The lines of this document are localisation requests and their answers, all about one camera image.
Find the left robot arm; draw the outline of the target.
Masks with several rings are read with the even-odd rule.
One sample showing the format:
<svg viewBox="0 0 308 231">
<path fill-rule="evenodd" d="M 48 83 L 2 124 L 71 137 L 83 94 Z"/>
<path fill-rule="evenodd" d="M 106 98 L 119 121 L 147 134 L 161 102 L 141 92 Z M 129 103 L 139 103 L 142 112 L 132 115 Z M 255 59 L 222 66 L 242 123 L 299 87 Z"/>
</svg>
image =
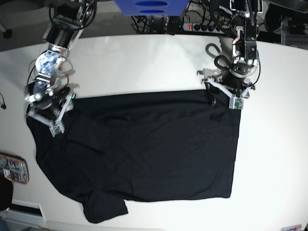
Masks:
<svg viewBox="0 0 308 231">
<path fill-rule="evenodd" d="M 261 70 L 257 50 L 259 3 L 256 0 L 234 0 L 230 2 L 232 12 L 229 24 L 220 21 L 219 3 L 211 0 L 208 4 L 212 21 L 219 30 L 232 40 L 231 56 L 220 54 L 214 58 L 214 64 L 220 74 L 207 76 L 202 82 L 208 95 L 208 104 L 215 105 L 215 95 L 222 92 L 229 98 L 229 108 L 241 110 L 249 91 L 255 90 L 256 82 L 249 76 L 253 70 Z"/>
</svg>

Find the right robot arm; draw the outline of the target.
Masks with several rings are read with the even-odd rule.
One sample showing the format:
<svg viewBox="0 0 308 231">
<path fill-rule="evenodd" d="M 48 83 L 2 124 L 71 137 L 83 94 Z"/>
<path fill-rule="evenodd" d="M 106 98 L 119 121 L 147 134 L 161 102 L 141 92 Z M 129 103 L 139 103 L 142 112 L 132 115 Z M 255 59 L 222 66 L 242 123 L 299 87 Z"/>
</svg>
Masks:
<svg viewBox="0 0 308 231">
<path fill-rule="evenodd" d="M 32 68 L 37 74 L 33 81 L 27 81 L 25 101 L 29 105 L 27 116 L 55 123 L 69 110 L 72 100 L 71 89 L 60 86 L 62 66 L 74 42 L 93 22 L 97 1 L 50 0 L 47 6 L 50 24 L 43 40 L 48 46 Z"/>
</svg>

